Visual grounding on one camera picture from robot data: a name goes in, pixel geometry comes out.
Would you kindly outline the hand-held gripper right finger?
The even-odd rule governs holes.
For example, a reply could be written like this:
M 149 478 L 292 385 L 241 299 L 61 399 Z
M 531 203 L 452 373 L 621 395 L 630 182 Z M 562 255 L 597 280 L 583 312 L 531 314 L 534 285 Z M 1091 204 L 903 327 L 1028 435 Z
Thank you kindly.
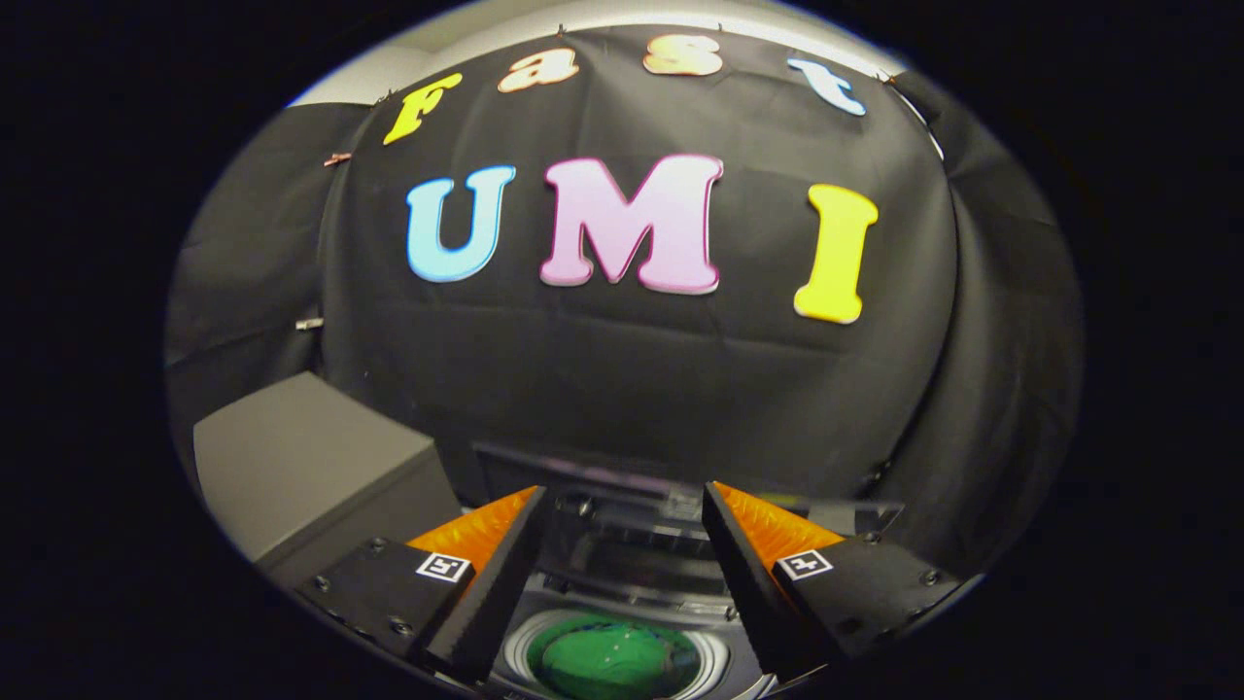
M 827 502 L 827 522 L 704 484 L 702 523 L 761 671 L 795 683 L 871 656 L 942 614 L 972 579 L 889 536 L 898 504 Z

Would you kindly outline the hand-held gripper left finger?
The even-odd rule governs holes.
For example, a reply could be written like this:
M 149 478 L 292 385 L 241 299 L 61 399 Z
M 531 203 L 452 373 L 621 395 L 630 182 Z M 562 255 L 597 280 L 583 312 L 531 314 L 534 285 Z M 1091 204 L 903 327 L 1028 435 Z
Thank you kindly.
M 407 542 L 356 545 L 294 592 L 382 654 L 485 683 L 547 518 L 547 487 L 520 489 Z

